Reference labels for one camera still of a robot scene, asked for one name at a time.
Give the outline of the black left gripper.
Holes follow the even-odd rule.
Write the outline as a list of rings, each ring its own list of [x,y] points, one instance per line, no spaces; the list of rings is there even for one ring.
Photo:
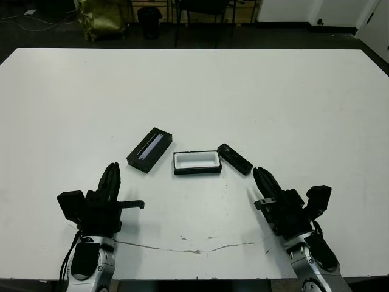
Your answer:
[[[123,209],[144,209],[143,200],[119,201],[117,197],[120,185],[119,163],[110,163],[99,180],[97,190],[87,192],[86,209],[77,224],[83,237],[113,238],[114,234],[121,230]]]

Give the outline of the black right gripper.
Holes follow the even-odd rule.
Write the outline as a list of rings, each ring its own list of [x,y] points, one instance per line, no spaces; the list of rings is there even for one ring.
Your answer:
[[[276,236],[294,238],[312,231],[303,211],[305,204],[295,189],[282,190],[273,175],[262,167],[253,169],[253,177],[263,199],[254,202]]]

